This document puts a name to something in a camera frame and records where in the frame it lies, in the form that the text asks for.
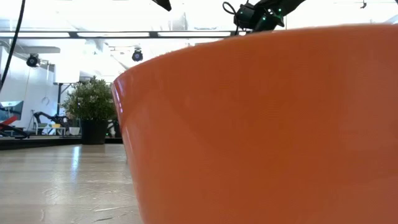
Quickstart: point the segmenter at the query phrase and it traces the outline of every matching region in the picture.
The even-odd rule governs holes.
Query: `red object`
[[[3,121],[2,124],[10,125],[10,124],[12,124],[14,121],[16,121],[17,119],[18,119],[17,116],[12,116],[12,117],[10,117],[9,119]]]
[[[113,86],[145,224],[398,223],[398,26],[251,34]]]

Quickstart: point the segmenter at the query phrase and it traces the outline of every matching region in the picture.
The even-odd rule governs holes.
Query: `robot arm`
[[[305,0],[261,0],[257,4],[242,4],[236,13],[234,23],[252,32],[274,30],[284,27],[283,18],[294,11]]]
[[[170,0],[152,0],[152,1],[154,1],[156,4],[162,6],[162,8],[166,9],[167,11],[172,10]]]
[[[33,116],[36,118],[36,122],[39,123],[39,124],[41,123],[40,122],[40,116],[44,116],[47,119],[49,119],[49,120],[51,120],[51,121],[53,121],[53,122],[55,122],[57,124],[61,124],[61,126],[64,127],[64,128],[68,128],[69,127],[68,123],[64,122],[65,118],[68,119],[66,116],[59,116],[59,115],[50,116],[50,115],[48,115],[48,114],[46,114],[44,112],[41,112],[41,111],[34,113]]]

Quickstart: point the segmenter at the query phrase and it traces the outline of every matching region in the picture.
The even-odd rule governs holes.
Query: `floor plank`
[[[0,151],[6,224],[142,224],[123,145]]]

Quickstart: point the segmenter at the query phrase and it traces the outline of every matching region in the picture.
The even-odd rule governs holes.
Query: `black cable on ceiling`
[[[363,0],[363,5],[362,5],[361,9],[366,8],[367,5],[368,5],[368,4],[365,2],[365,0]]]
[[[229,6],[229,8],[232,9],[232,12],[229,11],[227,8],[225,8],[225,5]],[[236,31],[235,31],[235,35],[238,35],[238,30],[239,30],[239,20],[237,17],[237,13],[235,11],[235,8],[231,5],[231,3],[229,2],[223,2],[223,9],[224,11],[226,11],[228,14],[234,15],[234,20],[236,20]]]
[[[12,43],[11,43],[11,46],[10,46],[10,49],[9,49],[9,52],[8,52],[8,58],[7,58],[6,67],[4,68],[4,73],[3,73],[2,77],[1,77],[0,92],[1,92],[1,89],[3,87],[4,82],[6,81],[7,72],[9,70],[10,64],[11,64],[11,58],[12,58],[12,55],[14,53],[15,45],[17,44],[19,30],[21,29],[21,24],[22,24],[22,18],[24,17],[25,2],[26,2],[26,0],[22,0],[21,10],[19,12],[19,18],[18,18],[17,27],[15,29],[14,38],[12,39]]]

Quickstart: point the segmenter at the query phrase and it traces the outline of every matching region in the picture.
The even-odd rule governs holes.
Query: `black planter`
[[[108,121],[81,121],[82,144],[105,144],[106,128]]]

